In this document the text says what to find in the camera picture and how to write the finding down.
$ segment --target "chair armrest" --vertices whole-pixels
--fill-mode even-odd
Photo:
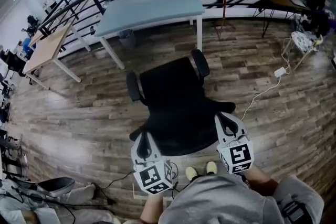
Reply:
[[[127,84],[128,94],[130,95],[132,101],[134,102],[134,101],[140,100],[141,93],[139,90],[138,82],[136,81],[136,75],[133,71],[127,74],[126,84]]]
[[[200,79],[206,77],[210,74],[209,65],[203,55],[203,53],[200,50],[192,50],[191,55],[194,58],[195,64],[197,66]]]

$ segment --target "chair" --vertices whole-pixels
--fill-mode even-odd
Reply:
[[[180,156],[200,151],[217,141],[214,116],[232,113],[234,103],[216,102],[205,97],[203,83],[210,70],[200,50],[192,51],[196,74],[188,57],[184,57],[140,74],[143,95],[136,75],[127,75],[127,88],[133,101],[146,105],[150,117],[130,134],[135,141],[148,131],[162,155]]]
[[[323,37],[320,35],[319,39],[316,39],[314,41],[311,41],[305,34],[300,32],[293,32],[290,36],[290,39],[281,53],[282,56],[286,53],[288,50],[288,54],[290,54],[290,51],[292,50],[293,45],[295,45],[300,52],[302,52],[303,56],[300,59],[300,61],[296,64],[294,67],[294,71],[299,67],[299,65],[314,51],[319,45],[321,45],[323,42]]]

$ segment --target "stool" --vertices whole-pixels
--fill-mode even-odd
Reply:
[[[311,41],[305,34],[301,32],[293,32],[291,34],[291,37],[284,49],[284,51],[281,53],[283,56],[286,51],[288,50],[288,53],[293,48],[293,45],[295,44],[296,47],[303,53],[303,56],[301,60],[297,63],[297,65],[294,67],[294,70],[296,70],[299,65],[310,55],[310,53],[317,47],[318,45],[322,44],[323,42],[323,37],[320,35],[319,39],[316,39],[314,41]]]

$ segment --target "shoe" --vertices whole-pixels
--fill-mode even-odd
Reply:
[[[215,162],[208,162],[206,164],[206,173],[217,174],[217,164]]]
[[[194,168],[192,168],[191,166],[189,166],[185,170],[185,174],[186,174],[187,178],[189,179],[189,181],[191,181],[195,176],[197,176],[197,171]]]

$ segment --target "wooden table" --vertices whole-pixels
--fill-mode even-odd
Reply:
[[[70,69],[68,69],[60,60],[57,59],[59,49],[63,45],[64,40],[70,31],[72,31],[74,36],[76,36],[83,43],[88,51],[91,50],[89,45],[83,40],[74,27],[71,24],[66,24],[58,28],[54,33],[45,39],[36,43],[35,51],[23,69],[24,74],[47,90],[49,90],[50,87],[45,86],[38,78],[31,74],[31,72],[50,62],[54,62],[74,80],[81,82],[81,79],[78,76],[71,72]]]
[[[35,44],[37,41],[39,41],[41,38],[43,38],[43,34],[41,33],[40,30],[37,30],[36,33],[34,34],[34,36],[31,38],[31,41],[29,43],[29,47],[32,49],[32,50],[35,50],[33,48],[33,44]]]
[[[201,0],[114,0],[109,3],[101,17],[94,35],[99,38],[119,68],[124,69],[123,62],[104,36],[163,20],[196,17],[197,48],[202,50],[202,14],[204,12]]]
[[[263,11],[265,12],[264,18],[266,18],[266,9],[271,9],[271,14],[270,14],[269,19],[267,21],[266,27],[265,27],[265,21],[264,21],[264,28],[263,28],[263,31],[262,31],[262,37],[264,37],[264,35],[267,31],[267,28],[269,26],[269,22],[272,19],[275,10],[282,10],[282,11],[285,11],[287,13],[292,12],[294,14],[295,13],[302,13],[302,12],[307,12],[307,13],[311,12],[310,8],[308,8],[307,6],[306,7],[297,6],[294,3],[292,3],[291,0],[268,0],[268,1],[261,0],[261,2],[262,2],[262,11],[260,13],[262,13]]]

